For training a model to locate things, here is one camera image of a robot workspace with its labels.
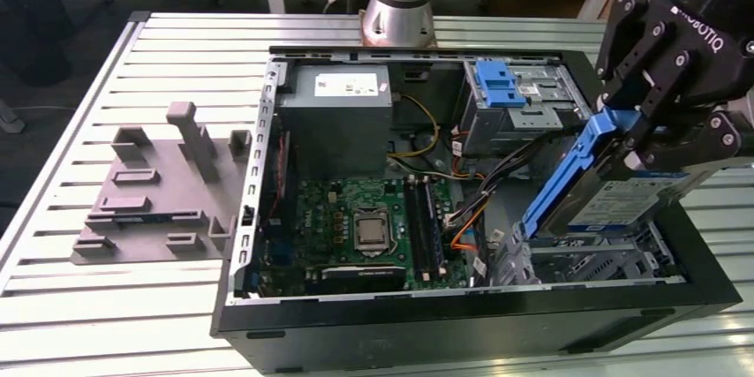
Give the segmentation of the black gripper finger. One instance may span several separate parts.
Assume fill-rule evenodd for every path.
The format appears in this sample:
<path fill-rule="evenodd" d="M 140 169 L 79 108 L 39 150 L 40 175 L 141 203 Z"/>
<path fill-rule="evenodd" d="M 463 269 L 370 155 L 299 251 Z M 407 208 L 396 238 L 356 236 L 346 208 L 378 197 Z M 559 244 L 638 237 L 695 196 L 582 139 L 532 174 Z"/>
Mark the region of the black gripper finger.
<path fill-rule="evenodd" d="M 627 141 L 647 170 L 718 170 L 742 164 L 742 113 L 679 103 L 694 64 L 694 55 L 681 52 L 646 72 L 653 84 Z"/>
<path fill-rule="evenodd" d="M 642 72 L 671 33 L 666 21 L 649 20 L 650 6 L 649 0 L 612 2 L 596 61 L 603 106 L 634 106 L 649 91 Z"/>

